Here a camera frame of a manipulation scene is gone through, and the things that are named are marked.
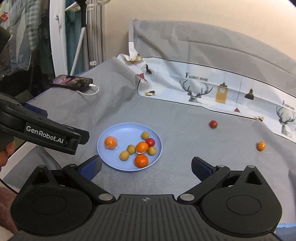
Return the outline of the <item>person's left hand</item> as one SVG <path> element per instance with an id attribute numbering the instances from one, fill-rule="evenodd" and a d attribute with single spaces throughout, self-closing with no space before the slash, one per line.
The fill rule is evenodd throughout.
<path id="1" fill-rule="evenodd" d="M 15 152 L 16 150 L 16 144 L 15 141 L 12 141 L 6 146 L 6 149 L 4 151 L 0 152 L 0 167 L 4 167 L 7 162 L 9 157 Z"/>

